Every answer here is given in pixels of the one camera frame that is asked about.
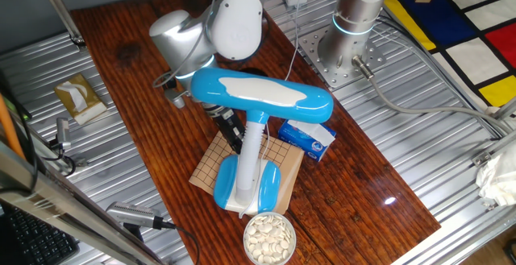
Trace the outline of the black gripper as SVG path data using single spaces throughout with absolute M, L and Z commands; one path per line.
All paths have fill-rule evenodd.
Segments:
M 202 107 L 215 121 L 231 149 L 236 154 L 240 154 L 243 145 L 245 127 L 235 111 L 225 106 L 208 103 L 203 103 Z

